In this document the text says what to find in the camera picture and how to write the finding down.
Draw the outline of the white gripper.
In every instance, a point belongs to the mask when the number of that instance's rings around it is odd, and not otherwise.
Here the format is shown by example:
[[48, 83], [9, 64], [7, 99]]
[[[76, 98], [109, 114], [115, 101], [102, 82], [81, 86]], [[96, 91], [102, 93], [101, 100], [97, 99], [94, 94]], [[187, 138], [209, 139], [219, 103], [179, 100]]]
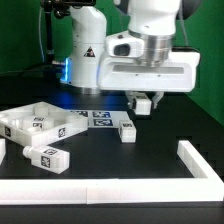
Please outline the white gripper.
[[[156, 92], [153, 108], [163, 92], [190, 92], [195, 87], [200, 53], [192, 48], [170, 49], [166, 36], [136, 38], [124, 31], [108, 36], [101, 55], [97, 83], [101, 90]], [[128, 106], [136, 97], [127, 92]]]

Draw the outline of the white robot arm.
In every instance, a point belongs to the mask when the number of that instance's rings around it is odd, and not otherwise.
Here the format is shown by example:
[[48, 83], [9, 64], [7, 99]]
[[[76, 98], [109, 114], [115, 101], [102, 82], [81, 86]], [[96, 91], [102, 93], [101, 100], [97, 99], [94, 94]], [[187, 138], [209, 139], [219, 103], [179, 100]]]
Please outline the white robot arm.
[[200, 53], [174, 47], [177, 20], [198, 5], [186, 0], [113, 0], [130, 17], [128, 29], [108, 36], [104, 14], [72, 6], [73, 51], [61, 83], [83, 93], [123, 91], [137, 114], [148, 113], [166, 92], [195, 87]]

